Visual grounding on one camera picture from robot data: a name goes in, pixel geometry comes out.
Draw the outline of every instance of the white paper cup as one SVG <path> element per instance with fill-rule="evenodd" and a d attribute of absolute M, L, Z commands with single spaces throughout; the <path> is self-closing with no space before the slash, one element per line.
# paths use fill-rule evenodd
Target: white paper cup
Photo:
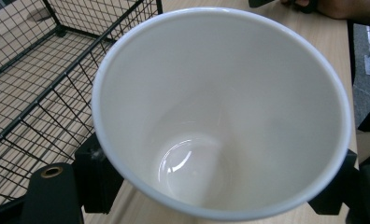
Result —
<path fill-rule="evenodd" d="M 159 203 L 217 220 L 316 196 L 343 162 L 349 102 L 301 36 L 228 8 L 148 20 L 103 60 L 92 117 L 109 160 Z"/>

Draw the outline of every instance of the table surface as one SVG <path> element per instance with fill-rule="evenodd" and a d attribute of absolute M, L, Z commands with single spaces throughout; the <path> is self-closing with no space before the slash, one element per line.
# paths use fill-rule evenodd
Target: table surface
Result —
<path fill-rule="evenodd" d="M 274 1 L 259 8 L 250 8 L 248 0 L 163 0 L 162 2 L 164 12 L 185 7 L 230 7 L 263 15 L 291 28 L 308 40 L 331 63 L 346 88 L 350 107 L 352 108 L 349 39 L 346 21 L 335 21 L 319 13 L 303 14 L 292 8 L 284 7 L 279 1 Z M 349 148 L 353 151 L 357 151 L 354 132 Z M 335 224 L 345 223 L 347 212 L 347 207 L 343 206 L 339 216 L 318 216 L 313 212 L 310 206 L 305 203 L 287 213 L 275 217 L 236 223 Z M 190 217 L 171 210 L 149 199 L 127 181 L 124 181 L 111 212 L 108 215 L 85 214 L 84 216 L 86 223 L 223 223 Z"/>

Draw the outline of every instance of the metal grid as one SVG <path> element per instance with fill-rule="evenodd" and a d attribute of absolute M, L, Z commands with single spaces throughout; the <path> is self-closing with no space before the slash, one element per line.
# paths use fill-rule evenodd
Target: metal grid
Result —
<path fill-rule="evenodd" d="M 98 64 L 112 40 L 161 12 L 154 0 L 124 2 L 129 8 L 117 11 L 120 16 L 102 35 L 63 22 L 77 27 L 66 27 L 67 34 L 58 37 L 56 26 L 0 73 L 0 204 L 22 196 L 38 168 L 71 162 L 94 132 L 91 94 Z"/>
<path fill-rule="evenodd" d="M 136 1 L 72 1 L 51 0 L 51 5 L 58 12 L 57 18 L 62 25 L 79 28 L 95 35 L 101 35 Z"/>
<path fill-rule="evenodd" d="M 0 9 L 0 68 L 54 29 L 52 19 L 35 22 L 27 18 L 43 7 L 40 0 L 18 0 Z"/>
<path fill-rule="evenodd" d="M 0 75 L 0 132 L 91 43 L 75 33 L 51 35 Z"/>

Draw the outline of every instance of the hand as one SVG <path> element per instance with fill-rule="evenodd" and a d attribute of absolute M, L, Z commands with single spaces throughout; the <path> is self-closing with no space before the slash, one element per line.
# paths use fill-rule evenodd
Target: hand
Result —
<path fill-rule="evenodd" d="M 290 0 L 280 1 L 283 4 L 290 3 Z M 317 10 L 333 19 L 350 19 L 353 14 L 352 6 L 354 6 L 355 2 L 357 0 L 319 0 Z M 309 0 L 296 0 L 295 4 L 305 7 L 309 4 Z"/>
<path fill-rule="evenodd" d="M 295 0 L 295 4 L 305 7 L 310 0 Z M 370 25 L 370 0 L 318 0 L 317 10 L 333 19 L 353 20 Z M 290 0 L 280 0 L 287 4 Z"/>

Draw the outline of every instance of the metal grommet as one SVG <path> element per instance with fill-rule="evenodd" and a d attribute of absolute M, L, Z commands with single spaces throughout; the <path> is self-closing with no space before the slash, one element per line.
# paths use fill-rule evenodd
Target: metal grommet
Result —
<path fill-rule="evenodd" d="M 53 166 L 50 167 L 42 172 L 40 174 L 43 178 L 52 178 L 55 177 L 56 175 L 59 175 L 60 173 L 63 172 L 63 167 L 61 166 Z"/>

